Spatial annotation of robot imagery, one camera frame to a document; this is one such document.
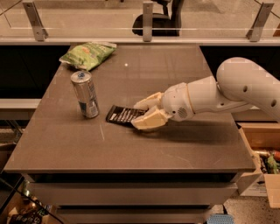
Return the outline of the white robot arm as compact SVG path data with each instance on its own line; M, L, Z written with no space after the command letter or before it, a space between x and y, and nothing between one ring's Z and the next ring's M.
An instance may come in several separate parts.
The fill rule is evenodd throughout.
M169 120L181 122L199 113L233 113L256 106L280 122L280 80L255 62L224 60L216 75L179 83L137 102L144 115L132 121L138 130L152 130Z

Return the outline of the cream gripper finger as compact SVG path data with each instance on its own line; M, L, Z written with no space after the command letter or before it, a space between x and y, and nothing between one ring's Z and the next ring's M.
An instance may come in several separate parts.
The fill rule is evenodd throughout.
M159 106L152 106L151 108L134 106L134 109L146 109L143 115L131 121L132 125L138 130L152 130L162 127L172 118L172 115Z
M157 92L148 96L147 98L137 102L133 108L134 109L141 109L141 110L149 110L154 107L157 109L162 108L161 100L162 100L163 93Z

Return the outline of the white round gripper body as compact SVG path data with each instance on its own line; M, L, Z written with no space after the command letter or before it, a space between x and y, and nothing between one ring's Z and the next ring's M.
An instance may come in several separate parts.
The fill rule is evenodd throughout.
M182 122L194 116L187 84L184 82L169 87L161 98L161 104L173 121Z

